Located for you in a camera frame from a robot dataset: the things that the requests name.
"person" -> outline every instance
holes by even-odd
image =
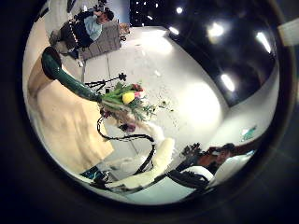
[[[220,152],[220,154],[217,156],[216,160],[210,163],[206,168],[210,173],[213,175],[216,174],[219,167],[224,164],[224,162],[232,157],[233,152],[235,149],[235,145],[233,143],[225,144],[223,147],[217,149],[217,151]]]
[[[114,13],[109,8],[104,12],[81,12],[71,21],[67,21],[60,30],[52,31],[50,44],[62,54],[87,48],[100,36],[103,24],[113,18]]]

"yellow flower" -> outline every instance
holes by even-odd
[[[122,96],[122,101],[125,105],[129,105],[135,99],[133,92],[127,92]]]

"blue shirt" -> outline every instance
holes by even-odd
[[[95,41],[102,33],[102,24],[96,23],[97,16],[93,15],[84,19],[87,34]]]

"black ceiling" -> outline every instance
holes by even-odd
[[[266,1],[131,0],[130,4],[132,26],[144,23],[145,26],[167,29],[173,26],[179,30],[179,35],[171,33],[170,37],[202,65],[229,106],[250,97],[273,71],[276,45],[272,31],[276,27],[271,25],[271,20],[275,19],[275,14]],[[181,14],[177,14],[177,7],[183,8]],[[213,44],[206,30],[208,25],[218,21],[228,24],[229,28],[219,37],[219,42]],[[263,32],[267,38],[271,53],[257,40],[258,32]],[[235,91],[228,91],[223,85],[223,73],[237,80]]]

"hair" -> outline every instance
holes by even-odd
[[[114,13],[113,13],[113,11],[111,11],[109,8],[105,8],[104,13],[107,15],[107,17],[108,17],[108,19],[109,19],[110,21],[113,20],[113,18],[114,18]]]

